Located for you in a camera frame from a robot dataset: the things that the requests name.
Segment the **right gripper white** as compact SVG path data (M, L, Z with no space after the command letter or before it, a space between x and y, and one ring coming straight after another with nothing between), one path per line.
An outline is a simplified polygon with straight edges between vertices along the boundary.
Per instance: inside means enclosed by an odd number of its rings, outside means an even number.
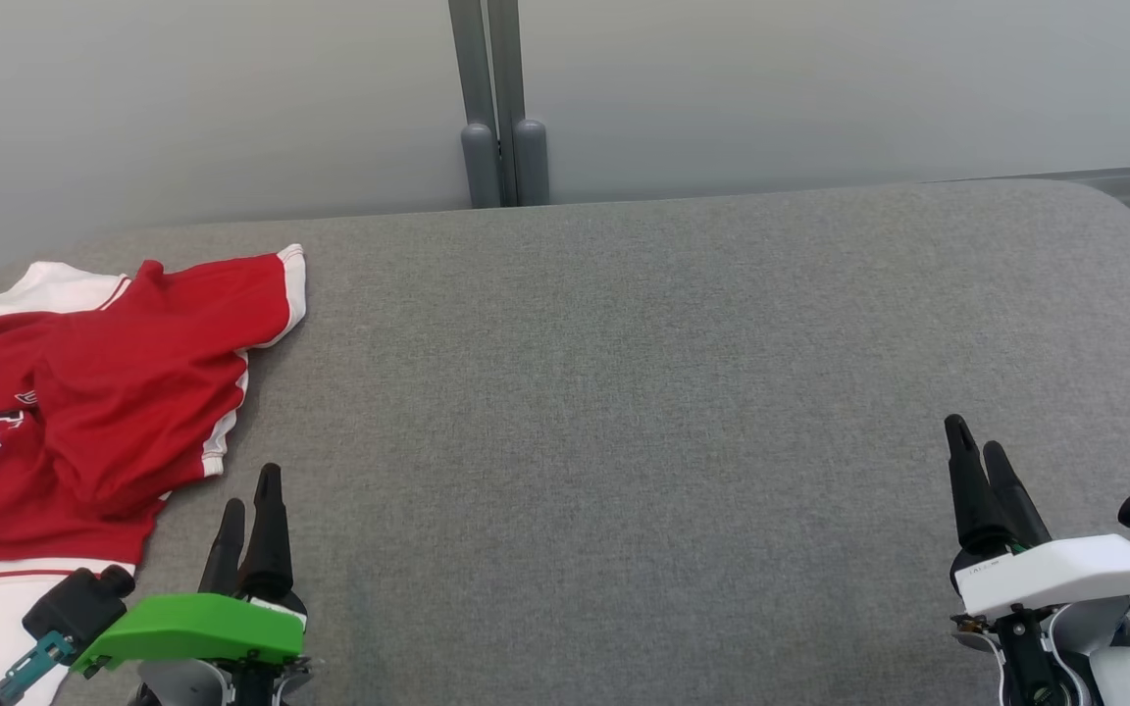
M947 416L945 434L960 551L990 559L954 574L965 613L996 620L1012 613L1014 605L1038 611L1084 600L1129 598L1130 540L1105 533L1051 541L1001 444L985 443L985 470L963 416ZM1012 540L1032 549L1005 554Z

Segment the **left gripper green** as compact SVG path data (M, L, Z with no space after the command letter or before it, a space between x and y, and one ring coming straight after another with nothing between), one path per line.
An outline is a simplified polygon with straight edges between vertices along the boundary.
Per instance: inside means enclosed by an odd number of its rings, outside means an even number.
M294 563L282 502L282 469L261 468L245 555L245 504L226 502L198 593L144 598L108 626L69 670L116 670L125 661L257 661L281 666L302 656L308 608L294 593ZM282 608L273 611L254 603Z

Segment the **red Bulls shorts white stripe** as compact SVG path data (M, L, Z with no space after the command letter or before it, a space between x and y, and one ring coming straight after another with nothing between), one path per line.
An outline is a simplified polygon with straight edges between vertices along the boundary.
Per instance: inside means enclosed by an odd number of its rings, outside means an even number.
M77 502L129 517L223 472L247 350L306 312L306 260L279 253L169 272L144 261L118 298L56 319L34 371L45 446Z

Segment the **grey fabric sofa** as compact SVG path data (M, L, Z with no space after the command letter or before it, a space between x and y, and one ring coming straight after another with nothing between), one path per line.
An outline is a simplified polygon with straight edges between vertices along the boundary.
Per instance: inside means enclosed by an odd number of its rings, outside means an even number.
M944 419L1057 537L1130 495L1130 207L1063 180L141 229L99 276L299 245L226 468L134 598L282 467L292 706L1000 706L959 646Z

